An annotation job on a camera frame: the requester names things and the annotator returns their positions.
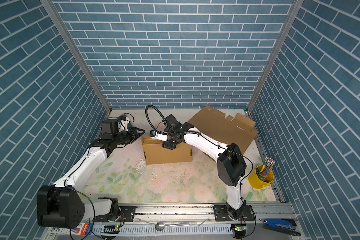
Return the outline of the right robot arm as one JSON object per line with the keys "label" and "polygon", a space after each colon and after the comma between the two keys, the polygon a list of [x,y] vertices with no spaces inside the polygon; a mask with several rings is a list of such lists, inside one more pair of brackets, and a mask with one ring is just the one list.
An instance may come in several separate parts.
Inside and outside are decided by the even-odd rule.
{"label": "right robot arm", "polygon": [[165,130],[152,134],[163,141],[163,148],[174,150],[185,143],[198,148],[217,163],[218,177],[227,186],[227,211],[230,218],[238,221],[244,216],[244,199],[241,183],[245,178],[247,164],[238,145],[223,144],[201,133],[196,127],[186,122],[181,124],[173,115],[162,120]]}

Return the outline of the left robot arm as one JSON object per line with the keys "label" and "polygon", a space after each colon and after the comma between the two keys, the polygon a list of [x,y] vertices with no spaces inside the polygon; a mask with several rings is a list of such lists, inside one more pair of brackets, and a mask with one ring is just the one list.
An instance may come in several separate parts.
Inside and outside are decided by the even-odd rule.
{"label": "left robot arm", "polygon": [[81,199],[81,189],[96,168],[117,148],[138,140],[145,130],[133,127],[128,117],[106,119],[101,124],[100,137],[92,141],[84,155],[52,185],[37,192],[37,218],[41,227],[73,229],[86,220],[117,222],[121,209],[116,198],[96,201]]}

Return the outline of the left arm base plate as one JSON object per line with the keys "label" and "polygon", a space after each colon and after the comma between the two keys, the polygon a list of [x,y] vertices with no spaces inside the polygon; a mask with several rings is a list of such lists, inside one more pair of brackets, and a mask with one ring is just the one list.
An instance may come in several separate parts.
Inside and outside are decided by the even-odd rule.
{"label": "left arm base plate", "polygon": [[111,210],[106,215],[96,216],[95,223],[126,223],[133,222],[136,212],[136,206],[119,206],[118,210]]}

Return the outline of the cardboard box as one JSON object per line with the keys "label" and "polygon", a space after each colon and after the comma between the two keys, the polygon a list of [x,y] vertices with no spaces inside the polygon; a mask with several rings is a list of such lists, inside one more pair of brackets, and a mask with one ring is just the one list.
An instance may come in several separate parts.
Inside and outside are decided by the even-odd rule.
{"label": "cardboard box", "polygon": [[258,134],[255,130],[256,123],[245,115],[237,113],[234,117],[226,116],[210,106],[201,109],[188,123],[214,140],[227,145],[238,145],[241,153],[247,150]]}
{"label": "cardboard box", "polygon": [[190,145],[181,143],[174,150],[169,150],[163,148],[162,143],[162,141],[150,137],[142,138],[142,147],[147,165],[192,161],[192,147]]}

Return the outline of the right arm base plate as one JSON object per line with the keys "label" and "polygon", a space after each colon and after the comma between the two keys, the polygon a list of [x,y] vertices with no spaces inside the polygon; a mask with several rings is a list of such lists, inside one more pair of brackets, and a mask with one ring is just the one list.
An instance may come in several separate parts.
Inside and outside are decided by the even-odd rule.
{"label": "right arm base plate", "polygon": [[238,210],[229,205],[214,205],[213,211],[216,222],[254,221],[256,219],[252,206],[246,204],[243,204]]}

